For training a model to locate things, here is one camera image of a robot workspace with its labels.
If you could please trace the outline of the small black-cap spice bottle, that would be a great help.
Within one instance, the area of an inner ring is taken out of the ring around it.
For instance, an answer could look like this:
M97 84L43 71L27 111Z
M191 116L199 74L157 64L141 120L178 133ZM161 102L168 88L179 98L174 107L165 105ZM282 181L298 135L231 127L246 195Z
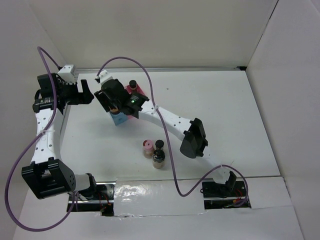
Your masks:
M130 80L128 87L131 92L136 92L138 89L137 82L135 80Z

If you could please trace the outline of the black-cap spice bottle front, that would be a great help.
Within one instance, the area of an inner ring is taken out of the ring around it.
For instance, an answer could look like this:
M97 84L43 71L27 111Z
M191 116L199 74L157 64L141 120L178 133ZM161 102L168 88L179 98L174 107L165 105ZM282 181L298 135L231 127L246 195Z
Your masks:
M156 149L152 154L152 165L156 169L161 169L165 165L165 152L162 149Z

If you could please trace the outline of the red-cap jar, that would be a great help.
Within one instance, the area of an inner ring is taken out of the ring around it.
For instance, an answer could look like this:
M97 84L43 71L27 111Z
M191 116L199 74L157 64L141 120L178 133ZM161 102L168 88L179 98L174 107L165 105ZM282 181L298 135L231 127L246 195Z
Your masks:
M117 114L119 114L120 111L117 107L116 108L109 107L109 112L113 115L117 115Z

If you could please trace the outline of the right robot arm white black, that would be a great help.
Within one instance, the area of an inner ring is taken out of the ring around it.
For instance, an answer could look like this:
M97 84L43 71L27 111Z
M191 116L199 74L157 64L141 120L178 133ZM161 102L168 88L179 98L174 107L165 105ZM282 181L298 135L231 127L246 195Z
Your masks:
M202 158L214 168L222 166L213 158L203 122L199 118L183 118L156 105L143 94L135 80L131 80L126 87L111 76L106 79L97 76L95 81L101 89L94 95L106 112L122 113L162 127L167 134L171 133L181 141L179 151L185 157Z

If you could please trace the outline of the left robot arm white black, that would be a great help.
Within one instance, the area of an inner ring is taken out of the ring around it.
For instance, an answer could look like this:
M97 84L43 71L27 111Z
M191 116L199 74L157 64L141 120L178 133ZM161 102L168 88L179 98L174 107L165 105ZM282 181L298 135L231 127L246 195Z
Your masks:
M88 200L97 197L99 187L90 173L74 174L62 161L60 140L67 105L88 105L94 99L88 83L82 79L82 92L76 83L67 83L59 74L37 77L40 88L34 96L32 109L37 120L35 150L30 165L21 176L38 199L79 192Z

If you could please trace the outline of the pink drawer box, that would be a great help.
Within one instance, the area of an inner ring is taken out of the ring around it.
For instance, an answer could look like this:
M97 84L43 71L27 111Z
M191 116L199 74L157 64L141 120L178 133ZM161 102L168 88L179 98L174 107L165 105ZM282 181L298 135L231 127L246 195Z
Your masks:
M125 101L123 113L127 116L139 118L140 112L143 110L143 104L150 99L141 90L139 85L135 88L131 88L129 85L125 87L125 90L129 93L128 99Z

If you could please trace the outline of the blue drawer box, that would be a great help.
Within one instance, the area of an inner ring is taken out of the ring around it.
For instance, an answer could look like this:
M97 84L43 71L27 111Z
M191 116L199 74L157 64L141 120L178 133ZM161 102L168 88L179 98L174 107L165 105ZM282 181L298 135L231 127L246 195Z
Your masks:
M117 114L114 114L111 112L110 116L111 116L115 126L118 126L128 120L128 117L122 112L119 112Z

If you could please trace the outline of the pink-cap spice bottle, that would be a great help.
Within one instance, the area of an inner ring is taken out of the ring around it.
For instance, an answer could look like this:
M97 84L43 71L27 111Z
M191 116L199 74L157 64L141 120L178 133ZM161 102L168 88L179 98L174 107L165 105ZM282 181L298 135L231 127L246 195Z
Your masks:
M154 143L152 140L146 139L142 144L142 153L145 158L151 159L154 152Z

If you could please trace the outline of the white taped front cover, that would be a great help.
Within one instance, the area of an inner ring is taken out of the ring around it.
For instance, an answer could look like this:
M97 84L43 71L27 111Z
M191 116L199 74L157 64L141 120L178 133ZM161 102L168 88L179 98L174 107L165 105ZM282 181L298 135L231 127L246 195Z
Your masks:
M172 180L117 181L113 211L117 217L192 216L206 213L198 186L190 195L178 194Z

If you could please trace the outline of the aluminium rail back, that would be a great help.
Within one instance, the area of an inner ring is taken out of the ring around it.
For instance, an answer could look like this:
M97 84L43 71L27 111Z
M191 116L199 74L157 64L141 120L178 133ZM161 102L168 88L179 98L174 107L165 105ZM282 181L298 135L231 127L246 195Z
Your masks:
M236 67L149 67L146 68L148 73L155 72L212 72L212 71L246 71L246 66ZM106 68L110 73L138 73L143 70L140 67L132 68Z

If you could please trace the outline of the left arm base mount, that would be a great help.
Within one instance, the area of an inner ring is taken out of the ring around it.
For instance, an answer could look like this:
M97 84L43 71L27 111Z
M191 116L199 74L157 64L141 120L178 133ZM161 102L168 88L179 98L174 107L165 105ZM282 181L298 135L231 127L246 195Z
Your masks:
M81 186L73 207L72 194L69 194L66 211L71 209L74 213L94 212L104 217L113 217L116 182L97 182L90 173L84 180L87 180L86 183L89 185Z

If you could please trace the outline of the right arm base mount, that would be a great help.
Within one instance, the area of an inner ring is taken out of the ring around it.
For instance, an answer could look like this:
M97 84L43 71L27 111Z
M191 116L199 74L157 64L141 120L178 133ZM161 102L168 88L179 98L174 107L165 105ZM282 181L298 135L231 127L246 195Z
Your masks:
M200 193L205 210L251 208L245 182L237 180L232 171L224 184L213 180L203 181Z

